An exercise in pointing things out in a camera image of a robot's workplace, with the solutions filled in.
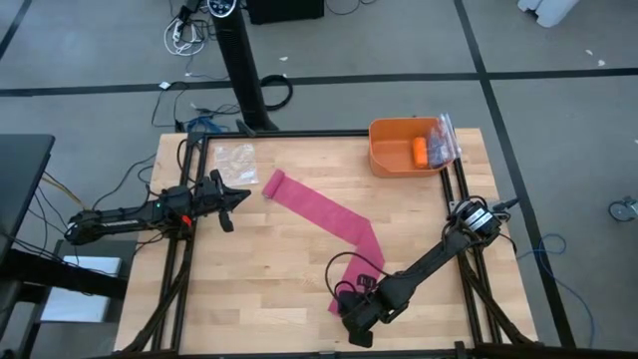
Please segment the pink resistance band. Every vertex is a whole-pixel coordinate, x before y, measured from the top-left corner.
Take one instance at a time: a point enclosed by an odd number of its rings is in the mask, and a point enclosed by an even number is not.
[[[357,247],[355,250],[357,253],[370,259],[379,268],[383,268],[385,259],[368,218],[328,199],[316,190],[288,178],[282,170],[275,171],[262,193],[328,232],[354,244]],[[342,280],[356,286],[359,274],[379,279],[380,273],[370,264],[353,256]],[[337,293],[341,290],[352,289],[349,285],[340,285],[337,288]],[[334,299],[328,310],[337,314],[337,302]]]

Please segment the clear plastic bag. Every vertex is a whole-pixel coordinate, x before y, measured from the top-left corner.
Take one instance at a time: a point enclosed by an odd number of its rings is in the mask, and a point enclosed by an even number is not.
[[[439,124],[428,135],[428,164],[438,169],[460,157],[461,148],[450,115],[441,114]]]
[[[215,164],[228,186],[259,183],[253,145],[215,146]]]

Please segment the blue cable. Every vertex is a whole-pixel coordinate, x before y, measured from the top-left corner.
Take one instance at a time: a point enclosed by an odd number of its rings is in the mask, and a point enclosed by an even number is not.
[[[544,241],[548,238],[558,238],[560,239],[560,241],[562,242],[562,247],[559,250],[547,250],[545,249],[545,245],[544,245]],[[558,233],[548,233],[546,235],[543,236],[543,238],[540,240],[540,243],[538,244],[538,249],[533,249],[525,254],[522,254],[520,256],[518,256],[516,258],[516,260],[520,260],[523,259],[525,257],[527,257],[528,255],[534,253],[550,253],[550,254],[556,254],[556,255],[562,255],[565,253],[565,251],[567,250],[567,241],[565,240],[565,238],[563,238],[562,235],[558,234]],[[540,262],[540,265],[542,266],[542,268],[545,270],[545,272],[547,274],[549,274],[550,277],[552,277],[556,283],[560,284],[560,286],[562,286],[563,288],[565,288],[567,291],[569,291],[574,297],[576,297],[576,299],[578,299],[580,301],[580,303],[582,303],[582,306],[585,307],[585,310],[587,311],[587,315],[589,316],[589,325],[591,327],[591,333],[589,335],[589,348],[591,348],[594,344],[594,337],[596,335],[596,325],[594,322],[594,316],[591,313],[591,310],[589,310],[589,306],[587,305],[587,303],[585,302],[585,300],[578,294],[576,293],[575,290],[573,290],[572,288],[570,288],[567,284],[563,283],[560,279],[556,278],[553,273],[547,268],[546,264],[539,258],[538,261]]]
[[[204,126],[207,132],[214,134],[221,134],[224,131],[230,131],[230,127],[214,123],[212,121],[212,116],[199,116],[188,121],[186,124],[186,131],[192,132],[197,125]]]

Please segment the wooden table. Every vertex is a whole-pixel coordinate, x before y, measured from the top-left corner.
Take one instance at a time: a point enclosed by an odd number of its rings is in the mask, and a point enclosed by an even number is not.
[[[497,198],[480,130],[460,129],[457,134],[470,193]],[[161,137],[154,190],[178,184],[175,151],[182,139],[184,135]],[[362,350],[348,343],[340,320],[327,311],[331,297],[323,279],[327,261],[351,246],[266,199],[261,190],[275,169],[283,169],[370,218],[386,257],[384,269],[394,272],[407,268],[440,240],[446,217],[441,178],[373,177],[367,138],[215,140],[208,149],[207,171],[213,169],[215,145],[248,143],[255,146],[259,183],[241,186],[250,188],[252,195],[231,215],[235,232],[224,233],[216,215],[201,218],[197,226],[180,353]],[[454,176],[452,183],[459,198]],[[153,235],[143,233],[140,241]],[[116,349],[133,340],[155,309],[166,249],[164,240],[145,246],[136,256]],[[498,239],[484,251],[484,258],[494,298],[521,332],[535,339],[511,245]],[[349,260],[340,259],[331,268],[332,283]],[[483,336],[488,337],[481,305],[479,313]],[[166,347],[172,312],[167,318]],[[370,350],[452,348],[458,340],[471,347],[456,260],[426,280],[409,309],[393,323],[379,323],[373,331]]]

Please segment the black box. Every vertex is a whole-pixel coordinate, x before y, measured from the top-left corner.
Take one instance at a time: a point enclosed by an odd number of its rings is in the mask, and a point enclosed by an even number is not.
[[[261,25],[279,21],[323,17],[324,0],[246,0],[250,23]]]

